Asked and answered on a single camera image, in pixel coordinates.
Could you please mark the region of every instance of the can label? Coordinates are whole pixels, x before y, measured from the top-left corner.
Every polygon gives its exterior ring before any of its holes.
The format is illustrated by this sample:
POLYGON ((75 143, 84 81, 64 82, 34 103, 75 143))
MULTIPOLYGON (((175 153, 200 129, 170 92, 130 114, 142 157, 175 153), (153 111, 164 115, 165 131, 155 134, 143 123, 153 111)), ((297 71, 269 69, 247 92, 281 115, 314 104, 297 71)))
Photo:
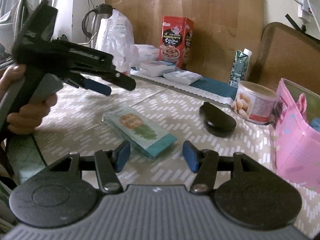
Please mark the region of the can label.
POLYGON ((243 119, 263 124, 269 121, 275 101, 260 98, 239 87, 232 108, 243 119))

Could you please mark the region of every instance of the table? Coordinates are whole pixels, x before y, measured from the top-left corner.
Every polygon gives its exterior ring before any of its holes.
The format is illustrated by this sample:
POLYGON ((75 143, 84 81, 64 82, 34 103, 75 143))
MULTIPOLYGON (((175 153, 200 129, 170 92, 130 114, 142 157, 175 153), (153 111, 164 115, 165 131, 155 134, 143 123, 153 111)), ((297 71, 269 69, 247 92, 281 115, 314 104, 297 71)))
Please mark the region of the table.
MULTIPOLYGON (((113 85, 111 87, 112 94, 109 97, 67 85, 58 93, 57 105, 35 133, 37 145, 48 164, 72 151, 87 156, 100 149, 116 148, 123 140, 101 121, 102 115, 119 106, 130 106, 170 131, 178 141, 156 160, 132 151, 124 170, 118 174, 123 186, 135 183, 185 184, 189 187, 195 174, 190 172, 182 156, 182 143, 185 140, 191 141, 198 149, 212 149, 224 156, 245 152, 275 171, 275 133, 271 125, 255 125, 240 119, 230 108, 223 108, 236 119, 237 127, 230 138, 219 138, 205 130, 198 116, 199 107, 204 100, 210 101, 208 98, 195 98, 182 90, 174 91, 142 80, 137 80, 137 88, 131 92, 113 85)), ((83 178, 98 187, 94 172, 84 172, 83 178)), ((228 172, 220 172, 215 187, 228 179, 228 172)), ((320 229, 320 197, 302 186, 293 185, 303 199, 295 225, 313 237, 320 229)))

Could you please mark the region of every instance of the red cereal box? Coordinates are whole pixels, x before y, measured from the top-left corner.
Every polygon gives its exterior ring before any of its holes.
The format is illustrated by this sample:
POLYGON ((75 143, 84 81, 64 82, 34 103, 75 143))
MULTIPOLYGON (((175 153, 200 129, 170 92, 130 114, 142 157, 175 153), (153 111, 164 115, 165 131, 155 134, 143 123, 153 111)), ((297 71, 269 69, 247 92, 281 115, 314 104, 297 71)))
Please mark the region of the red cereal box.
POLYGON ((159 60, 186 69, 190 54, 194 22, 185 17, 164 16, 159 60))

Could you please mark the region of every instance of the white plastic bag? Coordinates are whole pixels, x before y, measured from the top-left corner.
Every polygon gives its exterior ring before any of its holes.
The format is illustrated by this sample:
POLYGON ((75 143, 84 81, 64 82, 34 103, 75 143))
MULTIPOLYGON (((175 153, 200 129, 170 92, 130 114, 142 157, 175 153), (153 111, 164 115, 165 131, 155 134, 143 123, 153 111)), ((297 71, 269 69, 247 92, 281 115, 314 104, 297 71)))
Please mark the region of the white plastic bag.
POLYGON ((113 55, 116 70, 130 74, 130 62, 139 57, 134 45, 133 28, 130 21, 119 11, 113 9, 109 19, 102 19, 95 49, 113 55))

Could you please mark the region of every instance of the tin can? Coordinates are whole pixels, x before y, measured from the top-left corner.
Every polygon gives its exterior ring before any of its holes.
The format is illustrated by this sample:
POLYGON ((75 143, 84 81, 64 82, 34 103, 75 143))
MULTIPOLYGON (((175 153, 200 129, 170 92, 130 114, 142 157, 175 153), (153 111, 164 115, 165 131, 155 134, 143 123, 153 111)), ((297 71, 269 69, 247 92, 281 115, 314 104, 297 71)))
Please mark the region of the tin can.
POLYGON ((248 81, 240 81, 232 108, 245 120, 255 124, 266 124, 277 100, 278 95, 273 90, 248 81))

